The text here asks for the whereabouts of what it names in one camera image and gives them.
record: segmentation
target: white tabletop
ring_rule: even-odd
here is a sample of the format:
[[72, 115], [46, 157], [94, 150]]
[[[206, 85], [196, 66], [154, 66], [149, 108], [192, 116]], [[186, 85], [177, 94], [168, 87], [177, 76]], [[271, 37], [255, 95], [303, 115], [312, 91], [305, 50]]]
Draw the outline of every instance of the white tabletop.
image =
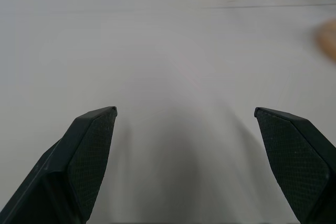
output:
[[89, 223], [295, 222], [254, 108], [336, 143], [332, 0], [0, 0], [0, 208], [72, 120], [117, 106]]

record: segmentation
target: textured rubber pad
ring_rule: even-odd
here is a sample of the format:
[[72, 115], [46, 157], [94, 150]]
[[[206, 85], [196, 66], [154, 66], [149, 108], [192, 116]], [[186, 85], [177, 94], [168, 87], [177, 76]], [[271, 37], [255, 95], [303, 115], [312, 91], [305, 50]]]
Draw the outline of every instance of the textured rubber pad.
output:
[[104, 178], [114, 127], [114, 115], [95, 119], [87, 130], [68, 167], [70, 183], [80, 210], [89, 219]]
[[291, 122], [263, 111], [257, 119], [273, 174], [298, 220], [306, 220], [330, 170]]

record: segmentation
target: wooden object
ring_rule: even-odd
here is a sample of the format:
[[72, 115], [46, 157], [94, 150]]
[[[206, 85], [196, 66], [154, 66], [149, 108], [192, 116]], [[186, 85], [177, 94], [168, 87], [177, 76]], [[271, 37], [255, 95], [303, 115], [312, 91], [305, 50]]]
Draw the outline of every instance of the wooden object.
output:
[[317, 42], [330, 58], [336, 60], [336, 19], [322, 25], [317, 32]]

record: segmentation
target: blurry object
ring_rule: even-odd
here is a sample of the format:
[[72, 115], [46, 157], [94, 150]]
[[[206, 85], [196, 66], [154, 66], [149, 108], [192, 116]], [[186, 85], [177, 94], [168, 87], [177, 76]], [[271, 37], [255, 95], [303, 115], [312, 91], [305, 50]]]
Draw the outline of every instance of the blurry object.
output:
[[336, 60], [336, 19], [321, 26], [317, 32], [317, 42], [330, 58]]
[[302, 224], [336, 223], [336, 148], [307, 119], [257, 108], [272, 172]]

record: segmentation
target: table surface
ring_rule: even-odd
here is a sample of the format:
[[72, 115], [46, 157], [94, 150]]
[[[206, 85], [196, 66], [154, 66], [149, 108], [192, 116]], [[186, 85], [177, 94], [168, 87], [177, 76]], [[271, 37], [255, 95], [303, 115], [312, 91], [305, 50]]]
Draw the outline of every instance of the table surface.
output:
[[89, 223], [295, 222], [254, 109], [336, 144], [335, 0], [0, 0], [0, 208], [90, 110], [117, 106]]

